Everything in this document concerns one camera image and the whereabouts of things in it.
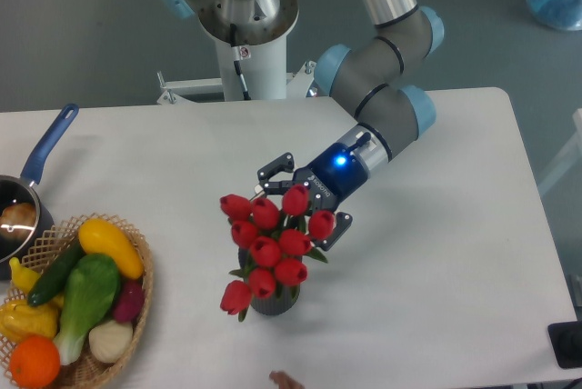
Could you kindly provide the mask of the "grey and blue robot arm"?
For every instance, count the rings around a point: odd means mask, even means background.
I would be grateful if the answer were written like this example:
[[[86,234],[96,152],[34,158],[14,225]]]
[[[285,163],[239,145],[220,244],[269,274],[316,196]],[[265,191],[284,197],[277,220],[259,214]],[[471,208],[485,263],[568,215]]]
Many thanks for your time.
[[[315,248],[330,249],[352,222],[339,205],[435,122],[436,109],[423,90],[396,90],[392,83],[440,46],[440,17],[416,0],[363,0],[376,30],[370,43],[357,50],[332,46],[290,75],[286,38],[298,18],[297,0],[162,1],[178,17],[195,16],[213,39],[227,101],[304,96],[316,86],[355,119],[308,165],[295,168],[286,154],[257,174],[261,197],[284,195],[294,184],[308,189],[311,211],[328,211],[334,226],[329,237],[315,240]]]

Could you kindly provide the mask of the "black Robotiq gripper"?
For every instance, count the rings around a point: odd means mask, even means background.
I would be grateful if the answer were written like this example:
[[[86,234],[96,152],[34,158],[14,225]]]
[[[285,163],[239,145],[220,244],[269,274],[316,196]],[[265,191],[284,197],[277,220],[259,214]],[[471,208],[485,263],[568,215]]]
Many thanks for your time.
[[[253,200],[269,195],[284,195],[293,183],[307,182],[312,208],[335,212],[368,179],[365,166],[351,154],[347,145],[341,143],[331,144],[308,165],[294,170],[295,159],[289,152],[259,168]],[[352,223],[351,214],[335,213],[335,224],[330,236],[315,240],[315,247],[329,251]]]

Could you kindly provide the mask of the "person's fingertip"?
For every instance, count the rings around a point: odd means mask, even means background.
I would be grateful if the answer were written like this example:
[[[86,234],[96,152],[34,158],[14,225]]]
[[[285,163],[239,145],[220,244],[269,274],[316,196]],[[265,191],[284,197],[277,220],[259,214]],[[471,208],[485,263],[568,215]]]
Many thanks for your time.
[[[305,386],[284,371],[272,371],[269,379],[278,389],[305,389]]]

